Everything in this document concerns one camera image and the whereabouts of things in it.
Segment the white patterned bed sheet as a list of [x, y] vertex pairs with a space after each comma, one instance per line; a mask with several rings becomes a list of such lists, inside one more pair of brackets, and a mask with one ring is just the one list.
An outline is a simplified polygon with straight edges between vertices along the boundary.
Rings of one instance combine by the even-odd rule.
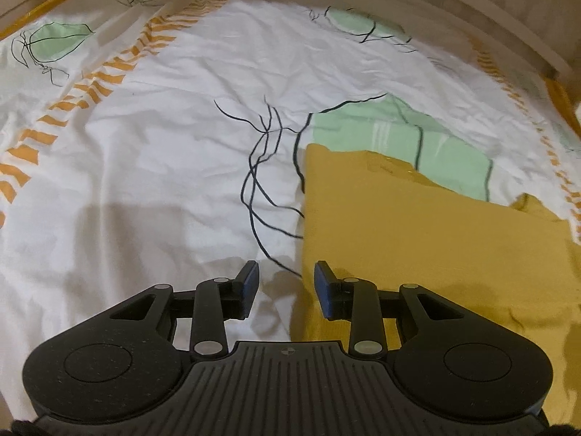
[[547, 78], [414, 6], [62, 0], [1, 43], [1, 394], [125, 297], [262, 272], [230, 340], [294, 340], [305, 155], [368, 151], [462, 196], [536, 197], [580, 248], [580, 140]]

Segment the mustard yellow knit sweater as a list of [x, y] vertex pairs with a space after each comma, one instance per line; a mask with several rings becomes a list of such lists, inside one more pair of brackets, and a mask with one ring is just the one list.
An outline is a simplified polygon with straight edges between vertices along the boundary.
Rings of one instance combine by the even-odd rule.
[[416, 283], [532, 340], [554, 377], [553, 423], [580, 421], [580, 248], [569, 224], [534, 196], [511, 205], [443, 188], [411, 164], [368, 151], [305, 155], [303, 293], [294, 340], [347, 340], [315, 296], [314, 266], [384, 290]]

